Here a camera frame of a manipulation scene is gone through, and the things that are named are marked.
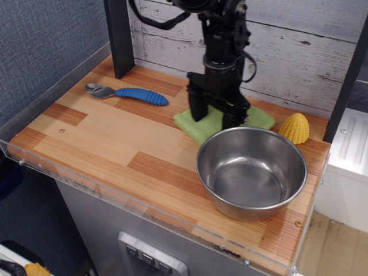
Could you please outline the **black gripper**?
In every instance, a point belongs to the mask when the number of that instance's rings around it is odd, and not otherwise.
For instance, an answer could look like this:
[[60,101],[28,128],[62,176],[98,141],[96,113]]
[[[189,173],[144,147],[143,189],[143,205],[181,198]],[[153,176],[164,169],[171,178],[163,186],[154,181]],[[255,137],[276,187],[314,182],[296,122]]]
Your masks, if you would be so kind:
[[249,102],[240,93],[244,62],[236,62],[227,70],[206,68],[204,74],[189,72],[189,105],[195,122],[208,114],[211,105],[221,110],[222,130],[239,127],[248,120]]

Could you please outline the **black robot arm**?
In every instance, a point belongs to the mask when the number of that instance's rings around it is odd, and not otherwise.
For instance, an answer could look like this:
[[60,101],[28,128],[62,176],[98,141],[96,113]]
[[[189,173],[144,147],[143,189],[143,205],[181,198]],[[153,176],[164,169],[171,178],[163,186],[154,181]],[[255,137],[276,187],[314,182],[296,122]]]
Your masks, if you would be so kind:
[[212,106],[223,113],[222,128],[238,127],[247,118],[250,103],[240,85],[249,45],[245,1],[173,1],[188,13],[196,13],[202,24],[206,51],[204,74],[189,72],[189,104],[194,121],[202,120]]

